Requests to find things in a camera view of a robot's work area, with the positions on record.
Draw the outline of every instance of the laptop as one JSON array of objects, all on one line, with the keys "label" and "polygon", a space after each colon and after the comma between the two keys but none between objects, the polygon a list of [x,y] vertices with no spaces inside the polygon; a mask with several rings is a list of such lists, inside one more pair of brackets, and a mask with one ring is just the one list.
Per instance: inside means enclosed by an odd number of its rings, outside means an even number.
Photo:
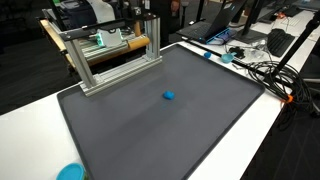
[{"label": "laptop", "polygon": [[209,43],[217,35],[227,30],[232,18],[239,12],[246,0],[233,0],[225,4],[213,23],[197,22],[189,27],[177,31],[177,34],[203,44]]}]

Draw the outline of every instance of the computer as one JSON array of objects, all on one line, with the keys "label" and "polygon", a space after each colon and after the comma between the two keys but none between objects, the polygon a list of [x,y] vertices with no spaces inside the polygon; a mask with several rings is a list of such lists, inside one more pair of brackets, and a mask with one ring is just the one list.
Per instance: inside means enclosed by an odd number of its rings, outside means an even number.
[{"label": "computer", "polygon": [[226,3],[212,23],[197,22],[177,31],[177,34],[208,44],[217,35],[225,32],[231,19],[239,12],[246,0],[234,0]]},{"label": "computer", "polygon": [[273,29],[269,34],[251,30],[252,23],[259,20],[262,8],[265,9],[263,0],[255,0],[253,8],[248,16],[245,27],[239,31],[235,37],[236,40],[251,44],[261,39],[267,40],[267,47],[274,56],[281,57],[294,40],[294,36],[286,33],[283,29]]}]

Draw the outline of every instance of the blue ball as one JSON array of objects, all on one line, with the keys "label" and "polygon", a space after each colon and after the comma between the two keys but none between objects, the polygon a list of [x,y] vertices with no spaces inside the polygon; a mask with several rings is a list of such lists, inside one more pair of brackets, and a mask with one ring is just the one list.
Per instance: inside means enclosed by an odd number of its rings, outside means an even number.
[{"label": "blue ball", "polygon": [[203,54],[203,56],[204,56],[205,58],[209,59],[209,58],[211,57],[211,53],[210,53],[210,52],[205,52],[205,53]]},{"label": "blue ball", "polygon": [[168,100],[174,99],[174,93],[171,91],[166,91],[163,93],[163,97]]}]

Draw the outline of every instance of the black border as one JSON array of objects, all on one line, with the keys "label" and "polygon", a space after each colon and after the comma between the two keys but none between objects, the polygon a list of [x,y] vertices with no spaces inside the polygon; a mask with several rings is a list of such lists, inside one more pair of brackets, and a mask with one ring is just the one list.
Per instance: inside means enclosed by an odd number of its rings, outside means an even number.
[{"label": "black border", "polygon": [[[190,51],[189,49],[187,49],[186,47],[183,47],[179,44],[176,44],[176,45],[173,45],[171,47],[168,47],[164,50],[161,51],[161,54],[164,55],[170,51],[172,51],[173,49],[175,48],[183,48],[184,50],[187,50],[187,51]],[[248,79],[224,66],[221,66],[213,61],[208,61],[208,59],[206,59],[205,57],[203,56],[200,56],[199,54],[193,52],[193,51],[190,51],[193,55],[196,55],[198,56],[201,60],[204,60],[206,62],[208,62],[209,64],[212,64],[214,66],[217,66],[219,68],[222,68],[224,71],[227,71],[227,72],[230,72],[230,73],[233,73],[235,74],[236,76],[240,76],[242,80],[244,81],[248,81],[250,83],[252,83],[253,85],[257,86],[261,92],[256,96],[254,97],[254,99],[248,104],[248,106],[246,108],[244,108],[244,110],[230,123],[230,125],[225,128],[225,130],[221,133],[221,135],[219,137],[217,137],[217,139],[212,143],[212,145],[205,151],[205,153],[195,162],[195,164],[190,168],[190,170],[188,170],[188,172],[186,173],[186,175],[184,175],[181,179],[188,179],[191,174],[199,167],[199,165],[203,162],[203,160],[209,155],[209,153],[213,150],[213,148],[220,142],[220,140],[225,136],[225,134],[233,127],[233,125],[238,121],[238,119],[251,107],[251,105],[258,99],[258,97],[260,97],[264,92],[265,92],[265,87],[262,85],[262,84],[259,84],[259,83],[256,83],[255,81],[251,80],[251,79]],[[68,129],[70,131],[70,134],[72,136],[72,139],[73,141],[75,142],[75,145],[77,147],[77,150],[78,150],[78,153],[80,155],[80,158],[81,158],[81,161],[83,162],[83,165],[85,166],[85,169],[86,169],[86,172],[87,174],[89,175],[89,179],[90,180],[94,180],[93,178],[93,174],[88,166],[88,163],[86,161],[86,159],[84,158],[84,154],[82,153],[82,150],[80,148],[80,143],[78,142],[73,130],[72,130],[72,126],[71,126],[71,123],[70,121],[68,120],[67,118],[67,115],[66,115],[66,112],[63,108],[63,105],[62,105],[62,102],[63,102],[63,98],[72,94],[72,93],[75,93],[75,92],[79,92],[79,91],[82,91],[80,86],[75,86],[73,88],[70,88],[70,89],[67,89],[63,92],[60,92],[59,94],[57,94],[57,99],[59,101],[59,105],[60,105],[60,108],[61,108],[61,111],[62,111],[62,114],[65,118],[65,121],[68,125]]]}]

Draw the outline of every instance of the blue object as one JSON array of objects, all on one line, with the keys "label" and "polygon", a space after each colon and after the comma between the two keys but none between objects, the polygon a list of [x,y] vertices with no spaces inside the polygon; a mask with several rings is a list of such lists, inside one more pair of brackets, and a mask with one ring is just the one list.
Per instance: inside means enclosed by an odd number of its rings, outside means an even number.
[{"label": "blue object", "polygon": [[81,164],[72,163],[64,167],[57,176],[57,180],[83,180],[85,171]]},{"label": "blue object", "polygon": [[163,97],[165,99],[172,100],[172,99],[174,99],[174,93],[171,92],[171,91],[166,91],[166,92],[163,93]]},{"label": "blue object", "polygon": [[230,30],[230,29],[227,28],[227,29],[221,31],[220,33],[216,34],[215,36],[211,37],[210,39],[207,40],[206,44],[210,44],[210,42],[211,42],[212,40],[214,40],[214,39],[216,39],[216,38],[219,38],[221,35],[224,35],[224,34],[228,33],[229,30]]},{"label": "blue object", "polygon": [[236,55],[237,53],[233,52],[231,54],[224,54],[221,56],[221,59],[222,59],[222,62],[223,63],[230,63],[231,61],[233,61],[234,59],[234,56]]},{"label": "blue object", "polygon": [[210,52],[205,52],[205,53],[203,54],[203,56],[204,56],[205,58],[209,59],[209,58],[211,57],[211,53],[210,53]]}]

